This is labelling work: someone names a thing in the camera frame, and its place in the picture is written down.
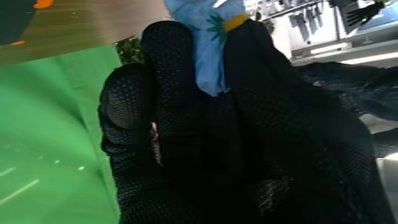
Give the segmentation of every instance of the black mesh glove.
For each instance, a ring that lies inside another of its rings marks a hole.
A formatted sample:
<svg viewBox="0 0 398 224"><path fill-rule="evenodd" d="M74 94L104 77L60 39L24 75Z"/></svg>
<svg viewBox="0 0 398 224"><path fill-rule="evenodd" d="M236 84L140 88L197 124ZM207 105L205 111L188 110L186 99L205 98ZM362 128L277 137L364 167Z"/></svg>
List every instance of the black mesh glove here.
<svg viewBox="0 0 398 224"><path fill-rule="evenodd" d="M362 9L356 9L348 12L348 26L353 26L356 23L364 25L374 15L378 14L380 10L383 9L383 1L374 2L369 6L365 6Z"/></svg>
<svg viewBox="0 0 398 224"><path fill-rule="evenodd" d="M99 106L120 223L392 224L367 130L300 80L262 24L229 32L216 98L181 24L149 26L141 47L147 68L115 70Z"/></svg>
<svg viewBox="0 0 398 224"><path fill-rule="evenodd" d="M225 78L264 161L291 178L278 208L298 211L289 223L392 224L367 129L298 78L252 21L229 32Z"/></svg>
<svg viewBox="0 0 398 224"><path fill-rule="evenodd" d="M141 35L147 65L122 66L102 87L102 150L122 224L259 220L241 174L234 109L229 96L211 98L197 89L191 41L179 23L152 24Z"/></svg>

